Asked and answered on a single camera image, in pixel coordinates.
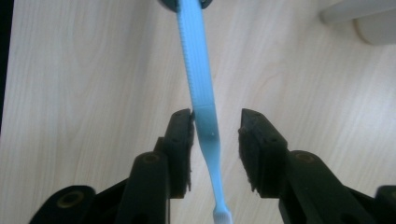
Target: light wood surface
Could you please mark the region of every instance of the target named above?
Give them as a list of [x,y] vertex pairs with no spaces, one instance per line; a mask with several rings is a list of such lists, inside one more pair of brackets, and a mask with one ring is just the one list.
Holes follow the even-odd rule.
[[[234,223],[281,223],[277,200],[250,191],[238,156],[243,107],[262,112],[290,150],[319,155],[373,196],[396,184],[396,47],[324,25],[325,0],[215,0],[205,27]],[[171,114],[191,107],[176,15],[156,0],[16,0],[0,145],[0,223],[27,223],[55,191],[97,192],[151,151]],[[172,223],[212,223],[195,140],[192,191]]]

